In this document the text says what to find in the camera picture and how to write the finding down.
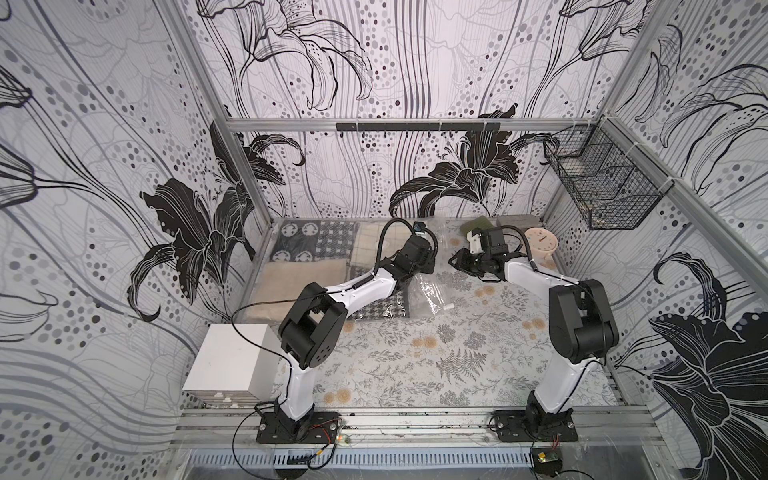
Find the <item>cream checked scarf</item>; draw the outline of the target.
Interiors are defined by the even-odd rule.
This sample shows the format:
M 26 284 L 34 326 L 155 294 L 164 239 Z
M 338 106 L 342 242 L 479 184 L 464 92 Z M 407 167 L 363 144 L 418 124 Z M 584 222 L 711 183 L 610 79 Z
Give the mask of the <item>cream checked scarf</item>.
M 376 254 L 385 222 L 363 222 L 356 234 L 350 265 L 372 269 L 377 263 Z M 402 223 L 395 222 L 388 229 L 382 244 L 381 257 L 387 258 L 401 249 L 410 238 L 410 230 Z

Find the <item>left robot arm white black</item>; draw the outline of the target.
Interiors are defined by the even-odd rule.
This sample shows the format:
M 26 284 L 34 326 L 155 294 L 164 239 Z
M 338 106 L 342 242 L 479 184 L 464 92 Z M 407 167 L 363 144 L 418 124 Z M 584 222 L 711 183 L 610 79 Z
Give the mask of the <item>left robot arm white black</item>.
M 281 347 L 290 364 L 286 393 L 278 416 L 303 424 L 314 412 L 316 368 L 332 354 L 347 318 L 408 285 L 417 274 L 434 271 L 438 252 L 431 231 L 413 233 L 392 256 L 345 283 L 323 287 L 307 284 L 279 327 Z

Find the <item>green scarf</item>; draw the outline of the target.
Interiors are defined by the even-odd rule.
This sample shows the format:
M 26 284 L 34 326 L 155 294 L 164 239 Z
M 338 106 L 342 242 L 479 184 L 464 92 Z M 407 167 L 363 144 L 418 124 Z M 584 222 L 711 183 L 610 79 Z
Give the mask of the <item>green scarf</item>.
M 495 225 L 485 216 L 477 217 L 473 220 L 463 223 L 459 227 L 460 235 L 464 238 L 470 238 L 478 231 L 484 231 L 494 228 Z

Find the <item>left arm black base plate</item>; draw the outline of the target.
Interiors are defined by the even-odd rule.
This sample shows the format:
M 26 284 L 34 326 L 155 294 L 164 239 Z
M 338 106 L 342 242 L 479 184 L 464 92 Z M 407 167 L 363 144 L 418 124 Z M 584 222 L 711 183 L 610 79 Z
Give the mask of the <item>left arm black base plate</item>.
M 289 418 L 282 410 L 266 412 L 261 417 L 257 442 L 264 445 L 317 444 L 335 440 L 341 416 L 335 411 L 310 410 L 299 420 Z

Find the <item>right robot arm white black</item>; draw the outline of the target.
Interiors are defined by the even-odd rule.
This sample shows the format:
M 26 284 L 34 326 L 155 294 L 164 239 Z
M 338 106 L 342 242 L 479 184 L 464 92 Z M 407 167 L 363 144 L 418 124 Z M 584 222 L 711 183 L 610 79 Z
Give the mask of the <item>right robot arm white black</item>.
M 619 333 L 604 286 L 577 280 L 537 264 L 526 234 L 516 226 L 475 228 L 468 246 L 450 259 L 455 269 L 483 282 L 507 282 L 548 302 L 554 354 L 543 379 L 529 395 L 530 420 L 562 418 L 588 369 L 618 344 Z

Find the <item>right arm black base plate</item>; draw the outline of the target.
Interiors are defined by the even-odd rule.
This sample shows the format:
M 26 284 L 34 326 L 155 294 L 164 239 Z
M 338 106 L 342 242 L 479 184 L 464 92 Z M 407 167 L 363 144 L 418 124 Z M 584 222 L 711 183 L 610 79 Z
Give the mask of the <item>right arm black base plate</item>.
M 557 414 L 498 410 L 492 413 L 488 428 L 504 443 L 576 442 L 579 435 L 572 413 L 572 409 Z

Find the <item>clear plastic vacuum bag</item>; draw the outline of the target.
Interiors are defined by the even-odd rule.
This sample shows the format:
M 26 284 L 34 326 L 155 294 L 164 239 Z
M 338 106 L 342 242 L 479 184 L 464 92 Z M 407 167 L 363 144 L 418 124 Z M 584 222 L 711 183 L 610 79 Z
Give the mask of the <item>clear plastic vacuum bag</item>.
M 406 282 L 406 285 L 395 291 L 406 291 L 409 298 L 409 316 L 405 319 L 416 319 L 442 314 L 456 306 L 458 294 L 471 289 L 471 278 L 449 265 L 448 260 L 460 249 L 469 246 L 467 238 L 460 235 L 459 227 L 470 220 L 431 218 L 424 219 L 427 231 L 423 237 L 431 240 L 435 235 L 438 252 L 435 259 L 434 273 L 431 275 L 417 274 Z M 382 244 L 386 231 L 382 231 L 378 248 Z M 371 269 L 358 268 L 350 265 L 351 279 L 357 278 Z

